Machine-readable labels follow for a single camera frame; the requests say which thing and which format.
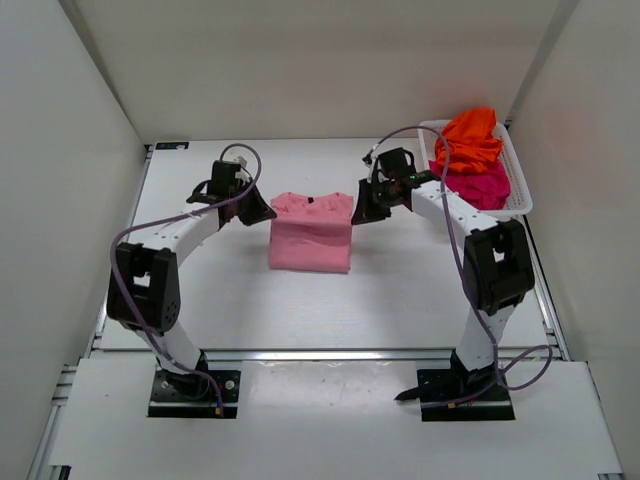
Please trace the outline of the light pink t-shirt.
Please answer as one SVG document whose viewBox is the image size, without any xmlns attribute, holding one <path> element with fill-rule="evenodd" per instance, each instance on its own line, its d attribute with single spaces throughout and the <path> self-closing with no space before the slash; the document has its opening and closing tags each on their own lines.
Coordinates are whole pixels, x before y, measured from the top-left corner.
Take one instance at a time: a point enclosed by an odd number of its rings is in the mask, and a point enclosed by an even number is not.
<svg viewBox="0 0 640 480">
<path fill-rule="evenodd" d="M 271 200 L 272 269 L 346 274 L 351 267 L 353 197 L 282 193 Z"/>
</svg>

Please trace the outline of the orange t-shirt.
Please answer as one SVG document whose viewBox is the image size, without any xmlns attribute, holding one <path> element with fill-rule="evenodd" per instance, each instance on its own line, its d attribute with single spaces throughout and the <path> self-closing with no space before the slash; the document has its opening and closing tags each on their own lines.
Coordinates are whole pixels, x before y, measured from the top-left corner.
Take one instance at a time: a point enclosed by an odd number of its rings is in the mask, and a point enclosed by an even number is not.
<svg viewBox="0 0 640 480">
<path fill-rule="evenodd" d="M 466 110 L 451 120 L 441 132 L 447 146 L 438 138 L 435 163 L 456 174 L 484 174 L 494 167 L 502 151 L 501 141 L 493 135 L 497 125 L 495 111 L 488 107 Z"/>
</svg>

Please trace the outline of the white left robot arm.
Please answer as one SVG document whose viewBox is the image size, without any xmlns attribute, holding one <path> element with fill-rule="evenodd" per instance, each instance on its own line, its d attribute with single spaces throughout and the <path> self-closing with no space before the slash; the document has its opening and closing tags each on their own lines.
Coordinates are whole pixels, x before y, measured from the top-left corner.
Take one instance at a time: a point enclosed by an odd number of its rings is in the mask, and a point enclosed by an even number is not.
<svg viewBox="0 0 640 480">
<path fill-rule="evenodd" d="M 108 317 L 143 339 L 169 385 L 189 397 L 204 395 L 211 375 L 203 351 L 179 322 L 180 266 L 233 219 L 252 226 L 276 218 L 246 165 L 241 156 L 215 161 L 178 219 L 158 224 L 144 242 L 119 242 L 114 251 Z"/>
</svg>

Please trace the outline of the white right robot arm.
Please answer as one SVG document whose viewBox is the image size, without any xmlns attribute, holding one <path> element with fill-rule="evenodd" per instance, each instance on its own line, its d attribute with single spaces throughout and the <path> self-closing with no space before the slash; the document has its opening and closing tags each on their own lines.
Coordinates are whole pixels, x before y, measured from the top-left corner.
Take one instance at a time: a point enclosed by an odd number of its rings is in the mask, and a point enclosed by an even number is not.
<svg viewBox="0 0 640 480">
<path fill-rule="evenodd" d="M 496 349 L 506 324 L 534 287 L 524 227 L 498 220 L 451 191 L 436 173 L 419 172 L 413 154 L 395 148 L 368 153 L 369 168 L 359 181 L 353 225 L 383 221 L 403 206 L 419 217 L 442 219 L 469 302 L 469 316 L 451 356 L 453 375 L 463 385 L 496 378 Z"/>
</svg>

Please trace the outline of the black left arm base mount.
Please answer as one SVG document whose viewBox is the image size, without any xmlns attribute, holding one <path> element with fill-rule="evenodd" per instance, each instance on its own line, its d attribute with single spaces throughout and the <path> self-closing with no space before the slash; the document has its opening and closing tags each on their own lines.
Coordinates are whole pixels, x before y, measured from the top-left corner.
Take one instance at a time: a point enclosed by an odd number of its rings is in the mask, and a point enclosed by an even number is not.
<svg viewBox="0 0 640 480">
<path fill-rule="evenodd" d="M 241 371 L 210 369 L 220 394 L 198 375 L 180 375 L 156 367 L 149 396 L 147 416 L 178 419 L 236 419 Z"/>
</svg>

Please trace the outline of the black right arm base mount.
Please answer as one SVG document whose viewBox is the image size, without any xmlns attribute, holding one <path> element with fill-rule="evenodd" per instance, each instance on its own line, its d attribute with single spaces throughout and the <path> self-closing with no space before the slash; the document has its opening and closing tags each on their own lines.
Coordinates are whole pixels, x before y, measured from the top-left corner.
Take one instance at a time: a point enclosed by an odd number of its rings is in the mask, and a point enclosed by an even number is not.
<svg viewBox="0 0 640 480">
<path fill-rule="evenodd" d="M 398 403 L 418 401 L 423 422 L 484 422 L 516 419 L 508 390 L 496 378 L 496 363 L 467 372 L 454 359 L 449 368 L 417 370 L 417 385 Z"/>
</svg>

